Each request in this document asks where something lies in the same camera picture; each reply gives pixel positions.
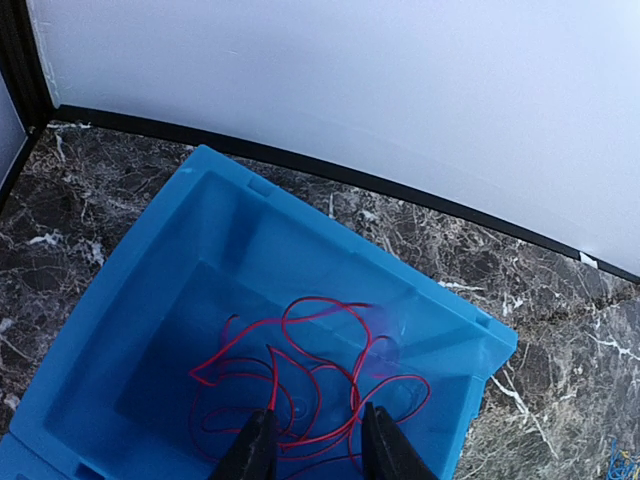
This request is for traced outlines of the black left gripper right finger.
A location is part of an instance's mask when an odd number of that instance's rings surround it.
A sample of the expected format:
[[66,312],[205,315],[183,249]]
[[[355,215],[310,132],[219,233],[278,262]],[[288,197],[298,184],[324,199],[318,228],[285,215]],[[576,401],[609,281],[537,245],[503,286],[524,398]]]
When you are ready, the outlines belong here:
[[437,480],[405,434],[382,407],[365,404],[361,429],[365,479]]

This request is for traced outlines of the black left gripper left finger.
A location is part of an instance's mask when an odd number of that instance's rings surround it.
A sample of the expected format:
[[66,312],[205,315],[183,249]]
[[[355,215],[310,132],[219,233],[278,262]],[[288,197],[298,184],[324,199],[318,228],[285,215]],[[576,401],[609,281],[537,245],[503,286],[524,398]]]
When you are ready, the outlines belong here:
[[272,480],[277,476],[277,417],[272,409],[254,412],[209,480]]

